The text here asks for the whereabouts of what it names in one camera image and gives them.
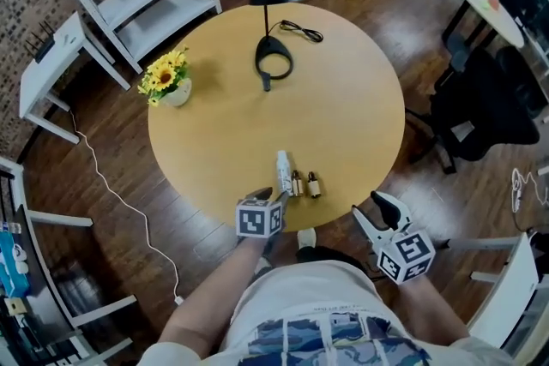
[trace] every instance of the white vase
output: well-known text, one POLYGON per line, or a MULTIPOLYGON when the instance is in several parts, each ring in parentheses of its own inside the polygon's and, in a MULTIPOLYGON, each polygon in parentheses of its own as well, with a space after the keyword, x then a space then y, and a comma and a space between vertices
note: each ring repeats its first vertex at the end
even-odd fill
POLYGON ((173 92, 162 97, 160 103, 163 105, 170 105, 171 107, 179 107, 180 105, 183 105, 187 102, 191 90, 192 81, 190 80, 190 78, 185 78, 182 81, 181 86, 179 86, 173 92))

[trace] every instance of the floor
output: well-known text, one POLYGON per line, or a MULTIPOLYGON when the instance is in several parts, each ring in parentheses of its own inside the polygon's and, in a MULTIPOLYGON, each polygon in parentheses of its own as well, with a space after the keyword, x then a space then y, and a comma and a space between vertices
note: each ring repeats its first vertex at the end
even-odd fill
MULTIPOLYGON (((221 0, 225 10, 246 2, 221 0)), ((395 67, 406 105, 428 110, 432 85, 449 61, 440 34, 461 0, 306 2, 341 15, 368 33, 395 67)), ((465 26, 472 28, 474 21, 474 13, 469 13, 465 26)), ((191 28, 167 45, 177 43, 191 28)), ((136 84, 137 77, 126 65, 120 63, 118 68, 136 84)), ((166 181, 148 139, 148 108, 135 87, 122 93, 99 66, 90 63, 64 96, 75 111, 79 130, 95 147, 100 169, 112 189, 148 215, 152 243, 175 260, 181 279, 178 294, 187 296, 233 249, 234 230, 195 210, 166 181)), ((52 119, 66 127, 71 124, 68 115, 59 111, 52 119)), ((424 143, 421 130, 407 124, 400 154, 382 191, 407 203, 413 220, 435 241, 517 233, 510 214, 510 173, 513 167, 523 173, 535 169, 539 146, 494 147, 480 162, 461 161, 458 174, 446 176, 437 153, 417 165, 407 162, 409 154, 424 143)), ((172 266, 147 247, 142 217, 106 191, 94 173, 84 142, 75 147, 42 132, 24 165, 32 209, 94 219, 90 230, 42 225, 39 237, 51 272, 72 309, 85 311, 129 294, 137 296, 136 306, 84 327, 100 349, 125 336, 134 339, 133 350, 119 355, 113 364, 137 359, 156 340, 174 310, 172 266)), ((532 192, 527 190, 518 216, 523 227, 541 222, 543 211, 532 200, 532 192)), ((365 208, 376 216, 370 202, 365 208)), ((368 261, 369 246, 349 215, 318 228, 317 235, 319 244, 368 261)), ((295 235, 285 235, 275 249, 275 262, 291 263, 295 249, 295 235)), ((504 255, 499 252, 481 255, 444 250, 429 277, 458 315, 468 321, 487 293, 485 285, 468 280, 470 271, 499 271, 503 263, 504 255)), ((396 288, 387 280, 377 285, 384 300, 406 321, 396 288)))

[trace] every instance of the person's arm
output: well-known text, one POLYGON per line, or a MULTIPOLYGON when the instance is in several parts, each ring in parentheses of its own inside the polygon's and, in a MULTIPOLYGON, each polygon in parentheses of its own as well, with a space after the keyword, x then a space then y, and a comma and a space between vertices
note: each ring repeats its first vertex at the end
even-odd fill
POLYGON ((179 343, 207 357, 253 278, 266 243, 246 238, 173 312, 159 342, 179 343))
POLYGON ((465 324, 425 275, 399 285, 399 290, 417 339, 450 346, 469 337, 465 324))

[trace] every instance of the white cable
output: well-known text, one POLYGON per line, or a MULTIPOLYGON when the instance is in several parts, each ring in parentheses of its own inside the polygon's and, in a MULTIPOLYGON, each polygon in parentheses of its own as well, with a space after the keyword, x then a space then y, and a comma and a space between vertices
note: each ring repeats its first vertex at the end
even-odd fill
POLYGON ((137 213, 139 213, 140 215, 142 215, 142 217, 145 219, 145 233, 146 233, 146 238, 147 238, 147 246, 154 250, 155 252, 157 252, 158 254, 164 256, 169 262, 171 262, 171 264, 173 265, 173 272, 175 273, 175 286, 173 286, 173 296, 175 297, 175 303, 177 305, 180 305, 182 302, 183 302, 183 298, 178 296, 178 286, 179 286, 179 273, 178 273, 178 266, 175 265, 175 262, 173 262, 173 259, 170 258, 168 255, 166 255, 164 252, 162 252, 161 250, 158 250, 156 249, 155 247, 153 247, 151 245, 151 239, 150 239, 150 236, 149 236, 149 231, 148 231, 148 217, 147 215, 145 215, 143 212, 141 212, 139 209, 135 209, 133 206, 129 205, 128 203, 126 203, 123 198, 118 195, 116 192, 114 192, 111 187, 109 186, 109 183, 106 181, 106 178, 103 174, 100 173, 100 169, 99 169, 99 163, 97 162, 97 156, 95 155, 95 150, 94 148, 89 144, 89 142, 87 141, 87 137, 86 135, 84 135, 81 131, 78 131, 76 129, 76 120, 75 120, 75 114, 72 112, 72 111, 69 111, 70 112, 70 115, 72 116, 72 123, 75 127, 75 132, 82 136, 84 138, 84 141, 86 142, 86 145, 87 147, 89 148, 89 150, 92 152, 92 155, 94 156, 94 162, 95 162, 95 172, 96 174, 101 177, 103 179, 103 182, 105 182, 105 186, 106 188, 109 190, 110 193, 114 194, 121 202, 122 204, 124 204, 126 207, 129 207, 132 211, 135 211, 137 213))
POLYGON ((522 185, 528 184, 528 180, 532 180, 535 189, 535 196, 537 197, 541 206, 546 206, 547 204, 549 204, 549 200, 547 199, 547 188, 545 192, 545 197, 541 199, 540 193, 538 192, 538 183, 535 181, 532 173, 529 172, 526 175, 526 178, 524 178, 524 176, 518 171, 517 168, 513 168, 513 172, 511 173, 511 210, 513 211, 513 213, 517 213, 519 208, 521 207, 522 185))

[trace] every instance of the table top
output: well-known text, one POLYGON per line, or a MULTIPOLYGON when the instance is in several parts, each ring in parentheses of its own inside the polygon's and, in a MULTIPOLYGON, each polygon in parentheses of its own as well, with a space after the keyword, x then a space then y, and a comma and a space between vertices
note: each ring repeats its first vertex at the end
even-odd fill
MULTIPOLYGON (((151 107, 154 155, 173 187, 190 202, 234 225, 238 199, 272 186, 278 150, 305 181, 314 171, 323 195, 290 199, 287 231, 322 225, 348 213, 388 175, 404 132, 404 100, 395 70, 374 41, 350 21, 299 3, 268 7, 282 19, 320 31, 311 43, 278 27, 272 35, 293 55, 294 71, 262 90, 254 56, 264 34, 262 7, 232 9, 181 42, 189 46, 189 101, 151 107)), ((268 57, 273 75, 286 62, 268 57)))
POLYGON ((490 6, 486 7, 487 0, 467 1, 510 45, 519 49, 524 46, 524 37, 522 37, 521 30, 502 4, 499 5, 498 10, 495 10, 490 6))
POLYGON ((40 63, 32 61, 21 77, 19 117, 25 117, 33 105, 51 89, 63 72, 78 57, 86 38, 78 13, 74 13, 54 34, 55 45, 40 63))

